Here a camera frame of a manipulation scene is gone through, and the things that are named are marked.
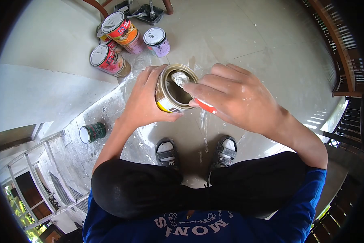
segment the sock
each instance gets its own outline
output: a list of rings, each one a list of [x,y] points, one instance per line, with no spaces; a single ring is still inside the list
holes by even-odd
[[[165,152],[165,151],[169,151],[169,150],[171,150],[173,148],[174,147],[173,147],[173,144],[172,143],[166,142],[166,143],[160,144],[157,152],[158,153]],[[168,157],[168,158],[165,158],[165,159],[161,159],[160,161],[169,161],[169,160],[173,160],[173,159],[175,159],[174,156],[173,157]]]
[[[232,140],[230,140],[230,139],[225,139],[225,141],[222,143],[222,146],[224,146],[225,148],[228,148],[228,149],[230,149],[232,151],[236,151],[236,148],[234,147],[234,142]],[[231,159],[230,156],[225,155],[223,153],[220,153],[220,156],[224,157],[226,159]]]

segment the wooden railing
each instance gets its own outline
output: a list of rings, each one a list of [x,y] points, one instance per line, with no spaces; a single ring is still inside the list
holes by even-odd
[[[333,96],[361,97],[364,93],[363,60],[357,44],[331,0],[301,0],[325,36],[335,63],[337,80]]]
[[[329,243],[340,231],[357,201],[360,184],[348,175],[340,190],[330,203],[330,208],[320,220],[313,222],[309,236],[305,243]]]
[[[355,154],[362,149],[360,134],[360,107],[361,98],[348,98],[349,103],[332,133],[324,132],[330,138],[327,144],[345,148]]]

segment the hand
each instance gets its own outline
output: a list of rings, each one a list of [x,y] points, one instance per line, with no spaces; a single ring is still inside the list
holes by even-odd
[[[256,76],[233,64],[215,64],[211,74],[204,75],[198,84],[186,84],[184,90],[213,105],[222,120],[266,137],[288,114]],[[189,105],[199,107],[194,100]]]
[[[137,77],[124,112],[123,119],[136,129],[158,121],[176,121],[183,113],[168,113],[160,110],[155,101],[155,88],[160,73],[167,65],[148,66]]]

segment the tiled floor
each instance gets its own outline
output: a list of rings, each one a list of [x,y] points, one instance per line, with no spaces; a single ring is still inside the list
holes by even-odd
[[[109,13],[119,1],[107,6]],[[182,63],[193,67],[199,77],[217,63],[233,63],[253,72],[278,102],[301,123],[318,131],[336,108],[340,98],[332,98],[335,79],[327,47],[296,0],[171,0],[174,14],[157,25],[163,28],[171,45],[165,58],[148,51],[138,56],[124,53],[133,71],[119,80],[119,87],[80,114],[66,128],[67,135],[55,142],[57,165],[70,187],[85,194],[90,189],[91,169],[121,115],[136,76],[147,65]],[[147,1],[134,1],[134,7]],[[154,5],[164,8],[161,0]],[[140,32],[150,25],[133,20]],[[80,142],[78,128],[101,121],[107,137],[89,145]],[[186,184],[201,187],[218,137],[228,134],[238,141],[236,161],[268,156],[277,152],[275,142],[261,135],[224,123],[200,109],[186,112],[175,123],[160,122],[139,128],[129,138],[122,158],[138,163],[155,161],[154,147],[165,136],[179,149]]]

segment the green paint can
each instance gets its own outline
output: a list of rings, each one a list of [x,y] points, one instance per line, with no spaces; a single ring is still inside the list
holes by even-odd
[[[82,143],[89,144],[97,139],[102,139],[107,134],[104,124],[97,122],[95,124],[85,125],[79,129],[79,138]]]

